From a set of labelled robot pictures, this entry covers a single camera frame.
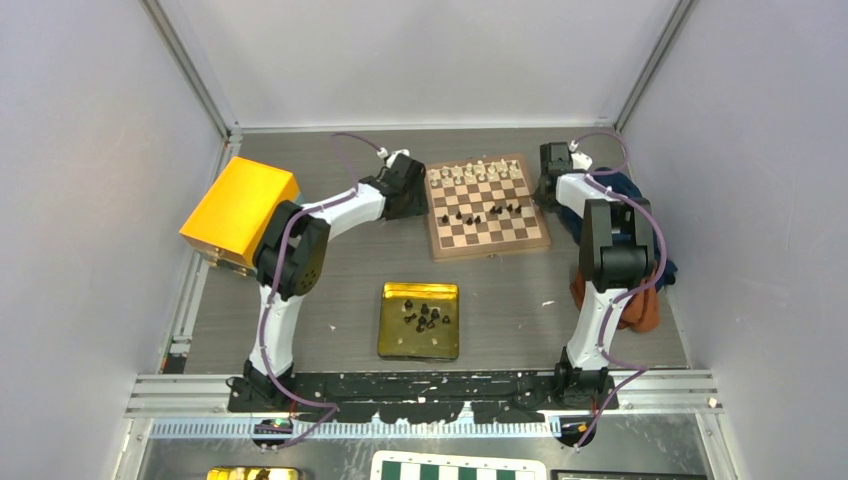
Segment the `wooden chess board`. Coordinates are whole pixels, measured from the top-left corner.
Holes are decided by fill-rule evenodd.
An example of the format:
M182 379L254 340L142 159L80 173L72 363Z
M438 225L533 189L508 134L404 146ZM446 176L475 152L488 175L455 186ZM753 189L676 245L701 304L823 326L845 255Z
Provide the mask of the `wooden chess board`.
M501 178L496 164L504 159L510 168L517 165L521 170L519 179ZM487 170L494 168L498 180L489 182ZM438 187L430 185L429 172L441 174ZM473 173L476 183L466 185L465 173ZM453 186L444 188L442 179L453 178ZM430 165L426 168L425 190L429 205L426 226L430 237L431 257L435 261L452 261L546 249L551 244L547 223L543 213L532 200L534 181L520 154L469 158ZM513 211L506 211L512 204ZM514 213L521 205L520 214ZM498 213L492 215L492 206ZM457 220L457 212L463 214ZM449 216L449 223L442 224L441 217ZM481 217L480 224L466 225L468 217Z

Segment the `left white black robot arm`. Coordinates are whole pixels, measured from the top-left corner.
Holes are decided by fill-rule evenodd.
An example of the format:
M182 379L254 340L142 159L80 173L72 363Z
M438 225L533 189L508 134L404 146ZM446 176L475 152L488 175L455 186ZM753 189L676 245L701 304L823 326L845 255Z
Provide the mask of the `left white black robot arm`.
M320 202L277 205L254 255L263 306L243 379L269 413L292 397L294 333L303 301L317 284L331 240L361 224L428 212L425 165L406 150L389 155L377 174Z

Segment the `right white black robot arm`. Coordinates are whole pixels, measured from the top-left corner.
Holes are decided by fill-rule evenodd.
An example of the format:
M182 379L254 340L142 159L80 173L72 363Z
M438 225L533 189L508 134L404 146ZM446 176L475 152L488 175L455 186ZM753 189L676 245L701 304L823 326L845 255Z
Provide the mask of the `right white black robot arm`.
M659 272L651 204L597 182L591 159L575 142L539 147L540 178L532 195L545 211L568 209L581 220L578 272L584 295L576 329L554 367L553 395L582 409L606 390L608 346L627 302Z

